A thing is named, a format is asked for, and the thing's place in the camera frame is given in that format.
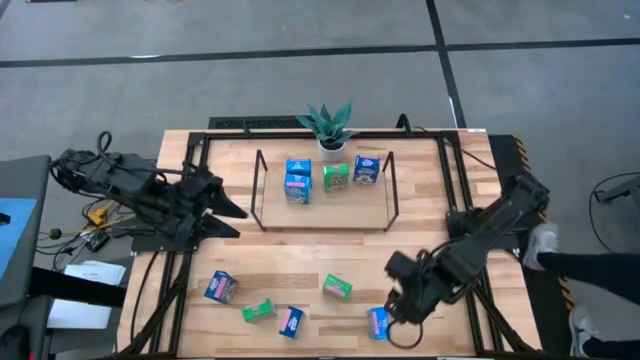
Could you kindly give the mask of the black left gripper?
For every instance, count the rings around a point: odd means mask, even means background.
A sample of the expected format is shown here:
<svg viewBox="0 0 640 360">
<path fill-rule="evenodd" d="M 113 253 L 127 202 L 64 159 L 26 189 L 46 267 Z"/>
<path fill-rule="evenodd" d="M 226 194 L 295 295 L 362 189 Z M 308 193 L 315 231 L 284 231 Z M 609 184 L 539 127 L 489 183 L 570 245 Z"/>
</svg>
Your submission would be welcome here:
<svg viewBox="0 0 640 360">
<path fill-rule="evenodd" d="M 240 237 L 238 230 L 217 215 L 245 219 L 248 214 L 226 195 L 223 180 L 207 167 L 190 167 L 169 186 L 167 194 L 174 240 Z"/>
</svg>

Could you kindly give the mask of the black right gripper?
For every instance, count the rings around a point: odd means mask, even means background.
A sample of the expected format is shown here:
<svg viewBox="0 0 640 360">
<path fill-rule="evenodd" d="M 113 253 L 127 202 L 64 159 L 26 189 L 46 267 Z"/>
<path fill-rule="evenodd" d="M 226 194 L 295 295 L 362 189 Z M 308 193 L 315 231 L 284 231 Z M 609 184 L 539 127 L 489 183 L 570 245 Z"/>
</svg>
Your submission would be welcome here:
<svg viewBox="0 0 640 360">
<path fill-rule="evenodd" d="M 447 281 L 442 275 L 441 258 L 443 249 L 435 254 L 426 252 L 420 260 L 412 259 L 403 252 L 397 252 L 399 292 L 390 292 L 384 308 L 389 324 L 398 320 L 421 326 L 449 292 Z"/>
</svg>

